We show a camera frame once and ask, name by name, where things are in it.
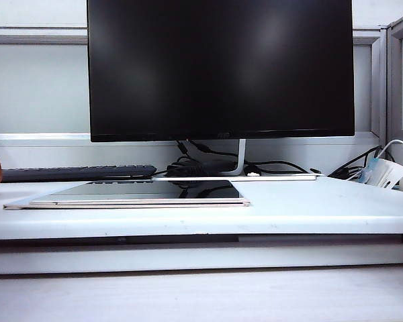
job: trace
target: desk surface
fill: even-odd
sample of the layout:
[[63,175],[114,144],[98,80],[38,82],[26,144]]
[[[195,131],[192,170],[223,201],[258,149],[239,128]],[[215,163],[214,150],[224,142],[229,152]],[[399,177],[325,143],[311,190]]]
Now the desk surface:
[[398,322],[403,266],[1,279],[2,321]]
[[249,207],[3,210],[83,182],[0,184],[0,239],[249,233],[403,233],[403,192],[321,177],[235,182]]

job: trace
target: white wall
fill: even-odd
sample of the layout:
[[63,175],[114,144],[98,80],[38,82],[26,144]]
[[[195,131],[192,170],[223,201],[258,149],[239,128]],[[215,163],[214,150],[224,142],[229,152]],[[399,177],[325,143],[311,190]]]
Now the white wall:
[[[403,15],[403,0],[353,0],[352,4],[355,26],[388,25]],[[0,26],[86,24],[86,0],[0,0]]]
[[354,26],[388,25],[403,16],[403,0],[353,0]]

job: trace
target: keyboard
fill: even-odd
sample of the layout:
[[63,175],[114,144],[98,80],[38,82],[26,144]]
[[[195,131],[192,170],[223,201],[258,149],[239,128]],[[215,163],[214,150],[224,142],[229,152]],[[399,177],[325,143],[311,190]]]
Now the keyboard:
[[146,178],[152,176],[155,171],[156,168],[151,165],[4,169],[1,182],[88,181],[118,177]]

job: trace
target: black cable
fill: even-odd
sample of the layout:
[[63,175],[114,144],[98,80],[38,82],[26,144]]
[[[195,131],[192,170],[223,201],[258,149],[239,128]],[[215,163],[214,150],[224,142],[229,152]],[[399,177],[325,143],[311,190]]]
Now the black cable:
[[[211,148],[209,148],[207,145],[194,142],[193,140],[188,140],[188,142],[191,143],[192,145],[194,145],[199,151],[204,152],[204,153],[217,154],[220,156],[234,156],[235,158],[238,157],[238,154],[236,154],[236,153],[215,151],[215,150],[212,150]],[[291,163],[288,161],[272,160],[272,161],[265,161],[265,162],[251,162],[251,161],[248,161],[245,159],[244,163],[247,165],[253,165],[253,166],[256,166],[256,165],[262,166],[262,165],[268,165],[268,164],[285,164],[285,165],[291,166],[293,168],[296,168],[303,173],[309,173],[308,171],[304,170],[302,167],[298,166],[297,164],[294,164],[294,163]]]
[[309,173],[308,171],[304,170],[302,167],[298,166],[297,164],[288,162],[288,161],[264,161],[264,162],[249,162],[245,161],[245,164],[253,165],[253,166],[265,166],[268,164],[285,164],[287,166],[291,166],[293,168],[296,168],[300,170],[303,173]]
[[372,152],[376,151],[380,146],[376,146],[375,148],[372,148],[366,152],[364,152],[363,154],[360,154],[358,157],[352,159],[351,161],[343,164],[342,166],[339,166],[335,171],[331,172],[328,176],[332,177],[334,176],[336,173],[338,173],[340,170],[346,168],[348,165],[354,163],[355,161],[358,161],[359,159],[361,159],[362,157],[365,157],[366,155],[371,154]]
[[195,161],[195,159],[193,159],[193,158],[188,154],[188,149],[185,147],[185,145],[184,145],[181,141],[176,140],[176,143],[177,143],[177,147],[180,149],[180,151],[181,151],[182,154],[185,154],[185,155],[187,156],[187,158],[189,158],[190,160]]
[[235,156],[236,158],[238,157],[238,154],[236,153],[215,151],[209,148],[207,145],[194,142],[193,140],[188,140],[188,142],[195,146],[199,151],[204,153],[217,154],[219,156]]

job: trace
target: gray partition frame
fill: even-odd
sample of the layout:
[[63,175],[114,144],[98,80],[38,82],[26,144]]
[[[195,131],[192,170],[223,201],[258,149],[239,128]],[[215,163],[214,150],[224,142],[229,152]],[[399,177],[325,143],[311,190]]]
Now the gray partition frame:
[[398,20],[388,27],[388,140],[403,140],[402,127],[402,41],[403,23]]
[[371,46],[371,132],[386,143],[386,78],[387,33],[386,26],[355,28],[354,45]]

